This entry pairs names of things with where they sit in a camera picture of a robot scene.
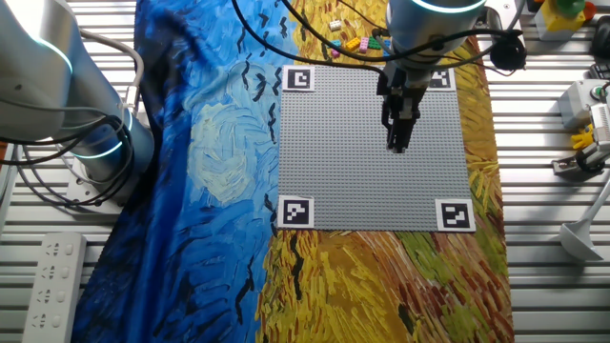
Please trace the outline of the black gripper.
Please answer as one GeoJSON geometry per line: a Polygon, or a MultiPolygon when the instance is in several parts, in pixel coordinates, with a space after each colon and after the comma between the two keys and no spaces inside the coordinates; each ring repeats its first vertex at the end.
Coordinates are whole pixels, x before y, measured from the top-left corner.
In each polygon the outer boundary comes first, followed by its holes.
{"type": "Polygon", "coordinates": [[[394,152],[404,152],[408,147],[415,123],[420,117],[418,110],[427,91],[432,72],[402,68],[397,64],[386,64],[383,76],[379,76],[377,94],[384,97],[382,103],[382,125],[387,131],[387,145],[394,152]],[[409,119],[395,119],[394,112],[411,112],[409,119]]]}

